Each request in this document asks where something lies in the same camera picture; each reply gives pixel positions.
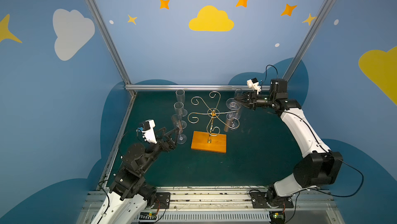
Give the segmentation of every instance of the metal bar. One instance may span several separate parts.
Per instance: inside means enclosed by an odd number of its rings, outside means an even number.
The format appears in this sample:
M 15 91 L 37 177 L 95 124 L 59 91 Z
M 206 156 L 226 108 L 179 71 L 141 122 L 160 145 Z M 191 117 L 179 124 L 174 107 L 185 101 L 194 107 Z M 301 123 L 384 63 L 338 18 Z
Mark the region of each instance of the metal bar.
M 122 62 L 122 59 L 120 58 L 119 53 L 117 52 L 116 46 L 109 34 L 108 29 L 106 28 L 105 22 L 103 21 L 102 15 L 99 11 L 99 8 L 97 6 L 97 3 L 95 0 L 85 0 L 85 2 L 88 5 L 88 8 L 91 11 L 91 14 L 97 23 L 97 26 L 99 28 L 99 31 L 102 34 L 103 39 L 105 40 L 105 43 L 109 49 L 110 54 L 112 55 L 112 58 L 114 62 L 116 63 L 117 69 L 119 70 L 124 82 L 126 84 L 131 84 L 131 81 L 128 77 L 126 68 L 124 67 L 124 64 Z
M 186 91 L 252 91 L 247 85 L 148 85 L 148 84 L 130 84 L 126 85 L 126 90 L 137 91 L 175 91 L 184 89 Z M 262 91 L 269 91 L 270 85 L 264 85 Z
M 116 155 L 117 155 L 117 150 L 119 148 L 121 138 L 122 138 L 122 136 L 124 134 L 124 130 L 126 129 L 128 118 L 129 118 L 129 115 L 131 113 L 131 109 L 132 109 L 132 106 L 134 105 L 134 102 L 135 102 L 135 97 L 131 97 L 131 100 L 130 100 L 130 102 L 128 104 L 128 107 L 127 107 L 126 114 L 124 115 L 124 118 L 123 118 L 123 122 L 122 122 L 122 124 L 120 126 L 119 132 L 117 134 L 116 140 L 114 141 L 112 150 L 110 151 L 110 154 L 109 154 L 108 160 L 107 160 L 107 162 L 105 164 L 105 167 L 103 168 L 102 175 L 101 175 L 101 177 L 99 179 L 99 182 L 101 182 L 103 180 L 108 180 L 109 177 L 110 177 L 110 172 L 112 171 L 114 160 L 115 160 Z M 103 182 L 101 186 L 105 187 L 106 184 L 107 184 L 107 182 Z
M 330 12 L 335 1 L 336 0 L 324 0 L 324 3 L 322 4 L 320 10 L 317 13 L 317 17 L 315 18 L 314 23 L 312 23 L 312 25 L 310 26 L 309 31 L 306 33 L 306 36 L 303 39 L 302 44 L 300 44 L 300 47 L 297 53 L 295 54 L 295 57 L 292 59 L 288 69 L 285 71 L 283 79 L 289 81 L 296 67 L 298 66 L 299 62 L 302 60 L 303 55 L 306 53 L 311 42 L 313 41 L 316 33 L 320 29 L 321 24 L 324 22 L 326 16 Z

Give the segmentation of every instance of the blue wall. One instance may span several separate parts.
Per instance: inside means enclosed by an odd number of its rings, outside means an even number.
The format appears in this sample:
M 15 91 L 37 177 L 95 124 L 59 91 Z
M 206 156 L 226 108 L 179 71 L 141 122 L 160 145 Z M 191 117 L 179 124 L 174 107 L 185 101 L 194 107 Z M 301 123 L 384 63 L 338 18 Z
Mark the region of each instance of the blue wall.
M 2 0 L 0 21 L 10 15 L 22 43 L 0 24 L 0 223 L 74 223 L 130 100 L 96 26 L 72 58 L 57 56 L 57 9 L 93 19 L 84 0 Z
M 133 83 L 224 85 L 293 57 L 309 29 L 303 21 L 316 16 L 324 0 L 248 0 L 246 8 L 236 7 L 238 1 L 170 0 L 169 9 L 160 9 L 160 0 L 96 0 Z M 297 6 L 291 16 L 281 16 L 286 4 Z M 191 30 L 190 20 L 207 5 L 226 11 L 234 28 Z M 136 25 L 128 15 L 137 17 Z
M 397 218 L 391 207 L 397 186 L 397 106 L 359 67 L 366 52 L 397 46 L 395 2 L 337 0 L 302 60 L 309 75 L 305 116 L 331 149 L 365 175 L 356 196 L 335 198 L 346 224 L 395 223 Z M 359 184 L 360 174 L 343 165 L 330 190 L 351 194 Z

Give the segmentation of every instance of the wooden base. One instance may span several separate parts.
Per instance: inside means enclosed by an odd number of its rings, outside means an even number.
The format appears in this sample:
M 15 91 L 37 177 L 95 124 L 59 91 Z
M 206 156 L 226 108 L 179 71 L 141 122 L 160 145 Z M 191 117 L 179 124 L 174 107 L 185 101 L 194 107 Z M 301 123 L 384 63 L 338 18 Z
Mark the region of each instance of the wooden base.
M 193 150 L 226 153 L 226 134 L 210 136 L 207 132 L 194 131 L 192 147 Z

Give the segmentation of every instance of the green mat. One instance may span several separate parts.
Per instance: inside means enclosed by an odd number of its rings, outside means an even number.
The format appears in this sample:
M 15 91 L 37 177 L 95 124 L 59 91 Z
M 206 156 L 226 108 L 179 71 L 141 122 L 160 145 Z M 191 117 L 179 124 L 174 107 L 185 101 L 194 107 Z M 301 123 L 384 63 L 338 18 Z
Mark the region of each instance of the green mat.
M 209 97 L 209 92 L 186 91 L 185 109 L 191 112 L 206 112 L 203 102 L 191 104 L 194 96 L 202 97 L 209 107 L 215 107 L 218 97 Z M 228 111 L 226 100 L 234 96 L 234 92 L 221 92 L 218 109 Z M 171 116 L 175 114 L 173 104 L 176 102 L 175 92 L 138 92 L 125 130 L 125 137 L 120 144 L 120 153 L 137 140 L 135 129 L 139 122 L 153 119 L 155 131 L 166 127 L 173 129 Z M 183 133 L 187 136 L 185 144 L 176 150 L 163 152 L 158 160 L 149 168 L 145 175 L 147 183 L 153 186 L 246 186 L 269 185 L 292 173 L 297 162 L 302 159 L 300 149 L 290 130 L 281 119 L 270 109 L 256 111 L 243 109 L 240 127 L 237 130 L 224 132 L 224 124 L 215 120 L 221 133 L 227 134 L 227 151 L 225 154 L 196 151 L 191 149 L 194 131 L 205 132 L 209 117 L 199 116 L 198 123 L 188 122 Z M 226 115 L 220 116 L 226 121 Z M 120 168 L 121 159 L 118 154 L 112 173 Z

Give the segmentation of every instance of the black mounting plate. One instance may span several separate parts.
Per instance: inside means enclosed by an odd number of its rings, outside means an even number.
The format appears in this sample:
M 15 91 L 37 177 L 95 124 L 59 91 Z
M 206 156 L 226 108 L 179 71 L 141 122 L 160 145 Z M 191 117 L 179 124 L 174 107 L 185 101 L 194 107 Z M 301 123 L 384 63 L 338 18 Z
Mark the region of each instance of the black mounting plate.
M 160 209 L 169 209 L 170 208 L 170 192 L 156 192 L 156 200 L 160 202 Z M 154 201 L 153 207 L 151 209 L 157 209 L 158 208 L 158 202 Z
M 249 194 L 251 196 L 253 208 L 271 208 L 266 202 L 266 192 L 250 192 Z M 284 203 L 285 203 L 285 208 L 294 207 L 292 201 L 285 200 Z

